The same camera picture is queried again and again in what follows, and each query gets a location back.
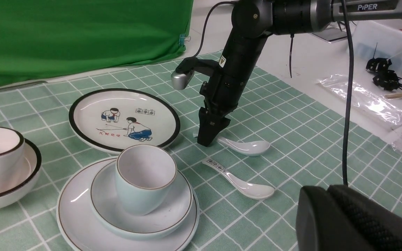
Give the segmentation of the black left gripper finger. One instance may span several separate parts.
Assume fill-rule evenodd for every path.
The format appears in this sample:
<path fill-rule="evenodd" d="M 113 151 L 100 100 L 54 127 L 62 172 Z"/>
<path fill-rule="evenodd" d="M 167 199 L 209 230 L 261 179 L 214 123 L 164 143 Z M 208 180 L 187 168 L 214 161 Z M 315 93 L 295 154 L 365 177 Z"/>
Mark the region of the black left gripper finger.
<path fill-rule="evenodd" d="M 402 218 L 344 185 L 300 189 L 300 251 L 402 251 Z"/>

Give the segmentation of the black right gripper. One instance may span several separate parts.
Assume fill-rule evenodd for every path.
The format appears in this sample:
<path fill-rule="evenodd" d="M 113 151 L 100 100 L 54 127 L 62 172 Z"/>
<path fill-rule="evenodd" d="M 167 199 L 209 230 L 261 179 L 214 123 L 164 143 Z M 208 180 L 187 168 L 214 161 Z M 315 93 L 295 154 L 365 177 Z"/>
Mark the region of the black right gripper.
<path fill-rule="evenodd" d="M 230 124 L 227 117 L 239 103 L 254 69 L 254 55 L 223 53 L 218 61 L 200 59 L 200 73 L 209 76 L 200 94 L 204 107 L 199 110 L 197 143 L 208 147 Z"/>

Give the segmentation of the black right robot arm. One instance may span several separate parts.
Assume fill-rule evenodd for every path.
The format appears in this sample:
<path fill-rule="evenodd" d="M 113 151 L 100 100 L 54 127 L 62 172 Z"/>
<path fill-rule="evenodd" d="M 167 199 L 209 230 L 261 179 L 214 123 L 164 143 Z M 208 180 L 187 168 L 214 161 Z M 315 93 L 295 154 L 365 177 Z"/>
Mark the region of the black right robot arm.
<path fill-rule="evenodd" d="M 222 58 L 209 60 L 200 94 L 198 143 L 209 146 L 230 120 L 271 35 L 315 33 L 338 21 L 402 20 L 402 0 L 240 0 Z"/>

